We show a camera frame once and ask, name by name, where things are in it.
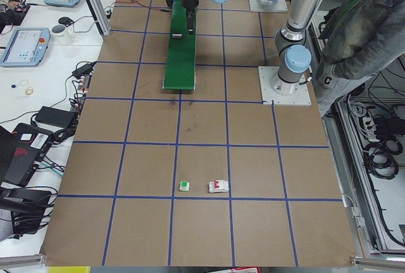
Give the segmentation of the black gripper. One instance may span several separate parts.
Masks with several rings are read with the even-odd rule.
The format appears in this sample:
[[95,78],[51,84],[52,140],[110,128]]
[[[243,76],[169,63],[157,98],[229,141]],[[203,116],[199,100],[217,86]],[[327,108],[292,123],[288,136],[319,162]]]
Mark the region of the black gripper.
[[195,9],[199,5],[199,0],[180,0],[182,7],[185,8],[187,12],[186,22],[187,22],[187,30],[189,31],[190,35],[194,35],[194,17],[192,13],[195,12]]

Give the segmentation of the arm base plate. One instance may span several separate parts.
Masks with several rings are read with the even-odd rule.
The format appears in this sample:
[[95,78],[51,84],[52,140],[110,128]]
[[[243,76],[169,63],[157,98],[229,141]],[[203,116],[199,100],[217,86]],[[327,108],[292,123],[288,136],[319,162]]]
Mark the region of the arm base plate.
[[258,67],[261,99],[264,105],[311,106],[305,74],[299,82],[286,83],[278,77],[279,67]]

